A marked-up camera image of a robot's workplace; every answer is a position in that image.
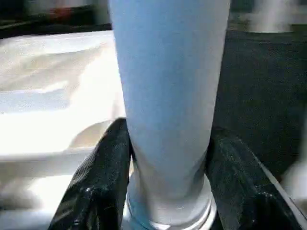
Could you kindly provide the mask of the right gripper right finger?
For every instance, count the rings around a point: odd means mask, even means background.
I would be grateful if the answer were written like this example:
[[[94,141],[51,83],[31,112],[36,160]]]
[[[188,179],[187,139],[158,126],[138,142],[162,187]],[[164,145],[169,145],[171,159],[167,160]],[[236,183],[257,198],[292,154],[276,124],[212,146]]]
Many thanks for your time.
[[[234,134],[213,127],[206,175],[225,230],[305,230],[307,218]]]

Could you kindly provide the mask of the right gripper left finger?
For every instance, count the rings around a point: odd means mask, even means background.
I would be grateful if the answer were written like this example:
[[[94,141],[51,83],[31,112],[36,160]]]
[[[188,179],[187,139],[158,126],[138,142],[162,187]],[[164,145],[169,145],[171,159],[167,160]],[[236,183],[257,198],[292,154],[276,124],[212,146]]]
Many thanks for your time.
[[[118,118],[74,173],[49,229],[121,229],[130,151],[126,119]]]

